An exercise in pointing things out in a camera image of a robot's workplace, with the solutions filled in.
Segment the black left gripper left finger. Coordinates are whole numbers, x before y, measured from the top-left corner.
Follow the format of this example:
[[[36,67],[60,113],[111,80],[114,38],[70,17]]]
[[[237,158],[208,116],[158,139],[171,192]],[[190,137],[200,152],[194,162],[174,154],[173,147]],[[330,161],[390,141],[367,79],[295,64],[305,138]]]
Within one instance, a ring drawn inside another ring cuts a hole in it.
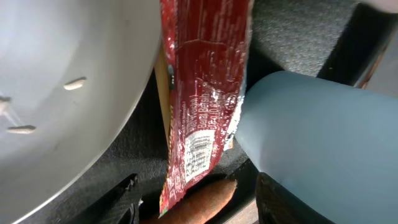
[[[74,218],[74,224],[136,224],[137,175],[131,174]]]

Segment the blue cup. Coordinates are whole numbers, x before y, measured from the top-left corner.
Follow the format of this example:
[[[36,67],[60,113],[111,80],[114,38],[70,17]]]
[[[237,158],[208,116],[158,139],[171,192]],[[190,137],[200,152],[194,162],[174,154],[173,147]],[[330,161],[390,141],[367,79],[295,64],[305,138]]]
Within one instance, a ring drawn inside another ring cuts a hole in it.
[[[335,223],[397,222],[397,99],[293,72],[244,97],[236,132],[256,168]]]

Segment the red snack wrapper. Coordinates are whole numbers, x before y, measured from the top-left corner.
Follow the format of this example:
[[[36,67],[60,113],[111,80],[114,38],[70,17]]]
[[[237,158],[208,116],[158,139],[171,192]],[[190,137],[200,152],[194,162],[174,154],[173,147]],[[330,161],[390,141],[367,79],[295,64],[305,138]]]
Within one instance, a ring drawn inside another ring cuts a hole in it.
[[[246,91],[251,0],[160,0],[170,77],[166,214],[220,161]]]

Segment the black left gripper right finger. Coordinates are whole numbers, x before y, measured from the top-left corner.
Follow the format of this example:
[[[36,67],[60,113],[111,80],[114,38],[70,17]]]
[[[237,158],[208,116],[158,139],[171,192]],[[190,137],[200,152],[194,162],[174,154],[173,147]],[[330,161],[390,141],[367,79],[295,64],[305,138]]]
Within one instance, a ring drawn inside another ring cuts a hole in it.
[[[261,224],[332,224],[267,174],[256,182],[256,205]]]

